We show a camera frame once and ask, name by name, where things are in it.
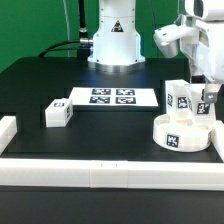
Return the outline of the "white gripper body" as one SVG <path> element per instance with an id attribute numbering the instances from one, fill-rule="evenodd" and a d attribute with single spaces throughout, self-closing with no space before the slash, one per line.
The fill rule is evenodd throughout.
<path id="1" fill-rule="evenodd" d="M 188 18 L 183 24 L 193 31 L 180 39 L 180 50 L 196 67 L 195 74 L 224 84 L 224 22 Z"/>

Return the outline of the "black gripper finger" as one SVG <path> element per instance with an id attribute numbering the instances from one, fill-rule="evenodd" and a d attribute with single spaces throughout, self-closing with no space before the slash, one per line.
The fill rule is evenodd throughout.
<path id="1" fill-rule="evenodd" d="M 206 83 L 203 89 L 203 101 L 205 103 L 216 103 L 220 88 L 220 84 Z"/>

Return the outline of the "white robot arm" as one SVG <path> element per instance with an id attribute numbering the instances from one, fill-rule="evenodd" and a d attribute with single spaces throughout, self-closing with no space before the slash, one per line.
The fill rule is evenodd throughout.
<path id="1" fill-rule="evenodd" d="M 143 63 L 141 37 L 135 29 L 136 0 L 99 0 L 99 28 L 88 63 L 108 72 L 124 72 Z M 217 101 L 224 85 L 224 0 L 178 0 L 178 18 L 154 31 L 167 58 L 183 53 L 190 75 L 205 77 L 202 100 Z"/>

